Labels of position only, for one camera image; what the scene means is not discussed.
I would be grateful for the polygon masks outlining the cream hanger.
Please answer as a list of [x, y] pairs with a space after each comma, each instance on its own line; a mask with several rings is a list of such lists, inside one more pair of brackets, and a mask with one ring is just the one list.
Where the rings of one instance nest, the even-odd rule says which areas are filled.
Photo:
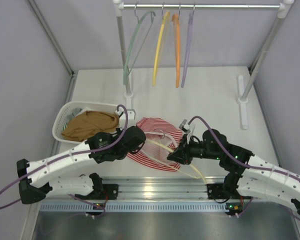
[[160, 160], [158, 160], [158, 159], [156, 159], [156, 158], [150, 156], [148, 153], [146, 153], [144, 150], [142, 150], [142, 153], [143, 153], [145, 156], [147, 156], [149, 159], [151, 159], [152, 161], [156, 162], [156, 163], [159, 164], [159, 165], [165, 165], [165, 166], [167, 166], [168, 168], [171, 168], [171, 169], [173, 169], [173, 170], [176, 170], [176, 171], [178, 171], [178, 172], [180, 172], [180, 173], [182, 173], [182, 174], [184, 174], [184, 175], [187, 175], [187, 176], [189, 176], [189, 177], [191, 177], [191, 178], [194, 178], [194, 179], [202, 179], [205, 185], [208, 184], [208, 183], [207, 183], [207, 180], [206, 180], [206, 178], [205, 178], [205, 176], [204, 176], [204, 175], [203, 175], [203, 174], [202, 174], [202, 173], [201, 173], [201, 172], [200, 172], [193, 164], [191, 164], [191, 160], [192, 160], [191, 157], [188, 157], [188, 156], [186, 156], [186, 155], [183, 154], [183, 153], [181, 154], [181, 157], [177, 156], [177, 151], [180, 150], [179, 148], [176, 148], [175, 150], [173, 150], [173, 149], [169, 148], [168, 146], [166, 146], [166, 145], [164, 145], [164, 144], [161, 144], [160, 142], [157, 142], [157, 141], [152, 140], [152, 139], [146, 139], [145, 142], [146, 142], [147, 144], [152, 144], [152, 145], [159, 146], [160, 148], [163, 148], [164, 150], [168, 151], [169, 154], [168, 154], [168, 156], [167, 156], [167, 159], [168, 159], [168, 158], [172, 158], [172, 160], [171, 160], [172, 162], [176, 162], [176, 163], [178, 163], [178, 164], [190, 166], [197, 174], [199, 174], [199, 176], [193, 176], [193, 175], [190, 175], [190, 174], [188, 174], [188, 173], [186, 173], [186, 172], [183, 172], [183, 171], [179, 170], [178, 168], [175, 168], [175, 167], [169, 165], [169, 164], [166, 163], [166, 162], [162, 162], [162, 161], [160, 161]]

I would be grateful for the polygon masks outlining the red white striped tank top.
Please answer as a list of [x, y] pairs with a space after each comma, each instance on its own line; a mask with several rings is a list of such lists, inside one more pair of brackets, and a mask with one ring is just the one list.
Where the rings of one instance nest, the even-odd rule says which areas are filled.
[[129, 153], [127, 157], [145, 167], [177, 172], [180, 164], [168, 160], [168, 155], [178, 146], [183, 132], [171, 123], [158, 117], [144, 117], [136, 123], [146, 136], [146, 142], [137, 153]]

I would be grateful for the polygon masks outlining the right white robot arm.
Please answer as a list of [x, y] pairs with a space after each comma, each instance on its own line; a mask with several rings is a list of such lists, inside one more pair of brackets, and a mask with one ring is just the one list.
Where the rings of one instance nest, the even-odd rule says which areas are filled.
[[252, 151], [228, 143], [219, 131], [206, 130], [202, 140], [184, 134], [167, 159], [189, 165], [194, 158], [217, 160], [228, 174], [214, 199], [257, 198], [277, 203], [300, 216], [300, 175], [261, 159]]

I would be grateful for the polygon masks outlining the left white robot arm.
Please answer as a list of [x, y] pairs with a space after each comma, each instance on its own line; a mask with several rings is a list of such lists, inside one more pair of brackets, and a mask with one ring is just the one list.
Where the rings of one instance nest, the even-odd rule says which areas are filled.
[[125, 131], [118, 128], [114, 133], [98, 132], [70, 150], [46, 159], [21, 159], [16, 163], [21, 202], [29, 205], [60, 195], [96, 200], [107, 191], [97, 173], [79, 177], [64, 175], [103, 162], [123, 160], [128, 154], [138, 153], [145, 142], [145, 133], [131, 126]]

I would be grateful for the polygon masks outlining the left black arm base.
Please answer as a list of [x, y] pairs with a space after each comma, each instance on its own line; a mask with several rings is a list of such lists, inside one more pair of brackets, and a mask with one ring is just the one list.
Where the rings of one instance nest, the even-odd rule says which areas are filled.
[[88, 195], [91, 200], [116, 200], [119, 194], [118, 184], [103, 184]]

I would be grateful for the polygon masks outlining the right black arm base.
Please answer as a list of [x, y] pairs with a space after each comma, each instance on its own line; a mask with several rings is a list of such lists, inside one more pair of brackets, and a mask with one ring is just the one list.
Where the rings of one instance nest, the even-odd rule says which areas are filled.
[[243, 196], [238, 192], [237, 184], [209, 183], [207, 186], [207, 195], [209, 200], [250, 200], [251, 196]]

